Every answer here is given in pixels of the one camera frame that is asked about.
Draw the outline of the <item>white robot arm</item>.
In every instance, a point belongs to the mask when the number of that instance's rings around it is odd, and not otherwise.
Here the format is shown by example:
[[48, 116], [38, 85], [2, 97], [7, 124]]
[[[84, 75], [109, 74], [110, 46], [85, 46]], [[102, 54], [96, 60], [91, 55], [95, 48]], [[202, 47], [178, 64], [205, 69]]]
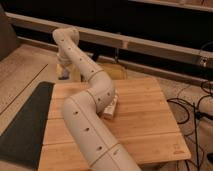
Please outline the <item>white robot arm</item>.
[[63, 103], [64, 122], [92, 171], [141, 171], [127, 150], [98, 117], [115, 97], [109, 75], [79, 47], [75, 28], [58, 28], [53, 38], [60, 63], [75, 64], [90, 87]]

